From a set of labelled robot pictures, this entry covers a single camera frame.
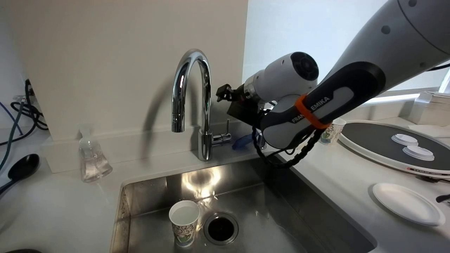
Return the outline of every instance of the plate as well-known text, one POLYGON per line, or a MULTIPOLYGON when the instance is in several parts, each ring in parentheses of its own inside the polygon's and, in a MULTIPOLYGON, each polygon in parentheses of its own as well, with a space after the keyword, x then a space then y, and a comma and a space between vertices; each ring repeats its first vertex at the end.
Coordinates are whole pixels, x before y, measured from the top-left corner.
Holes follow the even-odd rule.
POLYGON ((371 187, 375 200, 395 216, 424 227, 438 227, 445 223, 441 211, 416 192, 391 183, 376 183, 371 187))

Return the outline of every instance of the sink basin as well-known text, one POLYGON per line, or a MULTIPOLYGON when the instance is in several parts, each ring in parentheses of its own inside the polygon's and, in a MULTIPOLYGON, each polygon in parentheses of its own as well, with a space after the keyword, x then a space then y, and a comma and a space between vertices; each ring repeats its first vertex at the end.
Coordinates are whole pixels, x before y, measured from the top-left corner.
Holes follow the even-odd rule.
POLYGON ((180 200, 192 200, 202 210, 195 242, 184 252, 351 253, 375 248, 365 231, 299 173, 254 159, 122 186, 111 252, 180 252, 168 221, 168 208, 180 200))

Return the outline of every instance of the faucet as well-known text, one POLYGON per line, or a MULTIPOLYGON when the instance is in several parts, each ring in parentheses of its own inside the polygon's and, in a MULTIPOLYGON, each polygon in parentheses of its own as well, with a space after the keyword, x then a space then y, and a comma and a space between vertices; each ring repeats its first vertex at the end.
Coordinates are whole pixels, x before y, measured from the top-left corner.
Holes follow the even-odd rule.
POLYGON ((209 133, 209 106, 211 106, 211 83, 209 83, 209 65, 205 54, 198 50, 187 51, 175 71, 171 85, 171 133, 184 131, 184 103, 187 76, 191 67, 198 62, 201 81, 202 81, 202 120, 198 131, 198 159, 211 159, 212 135, 209 133))

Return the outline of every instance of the countertop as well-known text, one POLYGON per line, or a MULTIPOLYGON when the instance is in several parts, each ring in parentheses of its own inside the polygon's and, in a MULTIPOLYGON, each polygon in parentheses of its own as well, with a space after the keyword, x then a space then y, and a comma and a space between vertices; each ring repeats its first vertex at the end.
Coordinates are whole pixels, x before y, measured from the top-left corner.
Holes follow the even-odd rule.
MULTIPOLYGON (((222 148, 219 152, 226 159, 211 163, 202 163, 187 152, 159 156, 151 168, 142 168, 139 162, 122 163, 121 169, 115 168, 95 183, 83 183, 74 171, 50 173, 42 162, 35 176, 0 199, 0 252, 21 248, 56 253, 108 252, 123 183, 254 158, 251 151, 236 155, 222 148)), ((450 193, 450 183, 421 182, 412 175, 368 162, 336 142, 317 144, 295 171, 376 241, 374 252, 448 252, 447 204, 438 206, 447 224, 423 228, 382 210, 369 197, 368 189, 378 182, 396 183, 434 199, 450 193)))

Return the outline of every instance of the white cup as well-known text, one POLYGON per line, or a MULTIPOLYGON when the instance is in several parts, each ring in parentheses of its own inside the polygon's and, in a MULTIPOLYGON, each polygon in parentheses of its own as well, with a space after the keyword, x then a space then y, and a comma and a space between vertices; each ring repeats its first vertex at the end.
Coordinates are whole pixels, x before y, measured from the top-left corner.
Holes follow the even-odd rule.
POLYGON ((194 244, 199 214, 199 207, 188 200, 178 201, 170 208, 168 220, 178 246, 188 248, 194 244))

